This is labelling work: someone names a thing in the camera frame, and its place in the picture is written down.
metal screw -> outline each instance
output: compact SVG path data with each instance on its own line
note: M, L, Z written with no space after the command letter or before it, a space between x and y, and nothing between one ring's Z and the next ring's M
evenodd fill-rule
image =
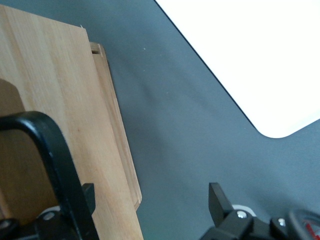
M50 219L52 219L55 216L55 214L51 211L48 212L46 215L43 216L43 220L48 221Z
M11 225L11 222L8 220L4 220L2 223L0 223L0 230L1 229L6 229L7 227L9 227Z
M246 219L248 217L248 215L244 211L237 211L236 214L240 219Z
M286 220L284 220L283 218L279 218L278 222L279 222L280 226L282 226L282 227L286 226Z

black clamp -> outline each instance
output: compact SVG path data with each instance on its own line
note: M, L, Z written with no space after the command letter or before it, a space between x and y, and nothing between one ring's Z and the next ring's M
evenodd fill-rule
M34 141L59 203L20 226L16 219L0 221L0 240L98 240L91 214L95 210L92 183L81 186L69 148L58 125L46 114L29 111L0 118L0 131L22 130Z
M293 210L268 223L245 210L235 210L218 183L209 184L209 211L215 227L200 240L320 240L320 215Z

dark gray table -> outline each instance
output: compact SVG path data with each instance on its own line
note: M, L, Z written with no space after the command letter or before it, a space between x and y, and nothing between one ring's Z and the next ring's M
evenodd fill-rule
M105 46L146 240L199 239L213 225L209 182L264 221L291 208L320 212L320 121L282 139L261 135L153 0L0 4L82 25Z

wood grain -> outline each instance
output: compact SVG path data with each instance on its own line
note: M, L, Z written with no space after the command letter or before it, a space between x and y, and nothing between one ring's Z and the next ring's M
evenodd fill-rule
M53 118L80 182L94 183L100 239L143 239L86 30L0 6L0 42L0 78Z
M109 112L110 122L117 148L119 150L124 173L128 182L134 208L139 207L142 195L128 144L125 127L123 125L114 84L112 81L105 49L101 44L90 42L93 60L98 73L101 89L104 94L104 102Z

black metal handle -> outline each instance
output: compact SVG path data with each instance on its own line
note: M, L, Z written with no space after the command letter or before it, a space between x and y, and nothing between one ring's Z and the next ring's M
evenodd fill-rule
M46 114L29 111L0 117L0 131L22 130L34 141L61 213L72 220L83 240L98 240L69 148L58 125Z

